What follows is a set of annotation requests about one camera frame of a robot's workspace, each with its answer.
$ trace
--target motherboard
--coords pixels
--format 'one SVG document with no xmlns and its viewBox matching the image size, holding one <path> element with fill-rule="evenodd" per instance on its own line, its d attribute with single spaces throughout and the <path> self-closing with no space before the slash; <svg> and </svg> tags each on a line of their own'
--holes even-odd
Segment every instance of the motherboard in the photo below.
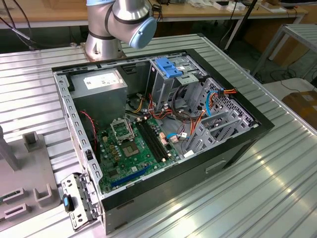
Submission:
<svg viewBox="0 0 317 238">
<path fill-rule="evenodd" d="M 105 193 L 180 160 L 154 118 L 118 119 L 98 132 L 98 141 Z"/>
</svg>

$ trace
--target robotic arm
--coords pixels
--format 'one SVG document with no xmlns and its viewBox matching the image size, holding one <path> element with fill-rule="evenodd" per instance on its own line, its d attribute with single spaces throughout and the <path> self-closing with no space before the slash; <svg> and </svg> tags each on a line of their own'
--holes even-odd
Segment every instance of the robotic arm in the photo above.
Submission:
<svg viewBox="0 0 317 238">
<path fill-rule="evenodd" d="M 157 27 L 144 0 L 87 0 L 87 9 L 86 54 L 93 61 L 124 56 L 120 41 L 145 47 Z"/>
</svg>

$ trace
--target metal slatted surface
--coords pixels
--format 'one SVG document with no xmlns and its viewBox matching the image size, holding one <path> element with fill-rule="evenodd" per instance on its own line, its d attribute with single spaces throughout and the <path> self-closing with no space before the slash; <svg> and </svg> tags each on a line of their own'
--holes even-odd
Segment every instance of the metal slatted surface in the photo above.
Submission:
<svg viewBox="0 0 317 238">
<path fill-rule="evenodd" d="M 283 28 L 285 33 L 317 53 L 317 24 L 289 24 Z"/>
<path fill-rule="evenodd" d="M 274 124 L 234 166 L 192 188 L 111 237 L 316 236 L 316 131 L 287 111 L 235 62 L 198 35 L 153 39 L 128 56 L 194 48 Z M 50 68 L 86 62 L 80 48 L 0 55 L 0 123 L 7 140 L 45 135 L 56 182 L 80 167 Z M 62 205 L 1 237 L 103 237 L 99 222 L 74 233 Z"/>
</svg>

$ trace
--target pci slot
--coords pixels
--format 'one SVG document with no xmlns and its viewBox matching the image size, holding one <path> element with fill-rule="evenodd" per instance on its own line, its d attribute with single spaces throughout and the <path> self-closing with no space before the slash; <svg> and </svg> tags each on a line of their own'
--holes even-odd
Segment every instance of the pci slot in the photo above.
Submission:
<svg viewBox="0 0 317 238">
<path fill-rule="evenodd" d="M 136 124 L 137 129 L 142 135 L 144 141 L 148 145 L 150 151 L 154 155 L 155 160 L 159 163 L 162 159 L 168 159 L 167 152 L 164 150 L 163 146 L 157 139 L 157 136 L 154 134 L 152 128 L 146 121 Z"/>
<path fill-rule="evenodd" d="M 121 179 L 119 179 L 119 180 L 117 180 L 117 181 L 115 181 L 115 182 L 112 182 L 112 183 L 111 183 L 111 187 L 119 186 L 119 185 L 121 185 L 121 184 L 123 184 L 123 183 L 125 183 L 125 182 L 128 182 L 128 181 L 130 181 L 130 180 L 132 180 L 132 179 L 135 179 L 135 178 L 137 178 L 137 177 L 139 177 L 139 176 L 145 174 L 146 170 L 147 170 L 149 167 L 150 167 L 150 166 L 147 166 L 147 167 L 145 167 L 144 169 L 135 172 L 134 174 L 128 175 L 127 177 L 124 177 L 124 178 L 121 178 Z"/>
</svg>

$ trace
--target wooden table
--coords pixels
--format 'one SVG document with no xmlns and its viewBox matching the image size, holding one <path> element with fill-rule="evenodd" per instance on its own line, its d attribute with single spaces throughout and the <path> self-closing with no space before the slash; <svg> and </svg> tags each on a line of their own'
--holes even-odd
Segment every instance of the wooden table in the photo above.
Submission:
<svg viewBox="0 0 317 238">
<path fill-rule="evenodd" d="M 17 0 L 21 7 L 24 9 L 28 16 L 31 27 L 56 27 L 56 26 L 80 26 L 88 25 L 87 9 L 66 9 L 57 10 L 51 9 L 42 0 Z M 17 28 L 26 28 L 26 22 L 18 8 L 14 8 L 11 11 L 12 17 L 16 22 Z M 229 38 L 226 48 L 229 46 L 231 40 L 236 34 L 239 28 L 242 18 L 245 15 L 245 11 L 235 12 L 232 19 L 237 19 L 238 22 Z M 201 21 L 201 20 L 228 20 L 231 17 L 231 12 L 227 10 L 218 10 L 214 7 L 207 6 L 205 8 L 195 8 L 190 4 L 170 4 L 162 6 L 163 21 Z M 299 23 L 307 11 L 301 7 L 295 10 L 288 10 L 283 13 L 272 13 L 260 5 L 251 12 L 249 19 L 260 18 L 295 18 L 294 23 Z M 0 16 L 8 20 L 5 12 L 0 11 Z M 7 28 L 4 23 L 0 22 L 0 29 Z"/>
</svg>

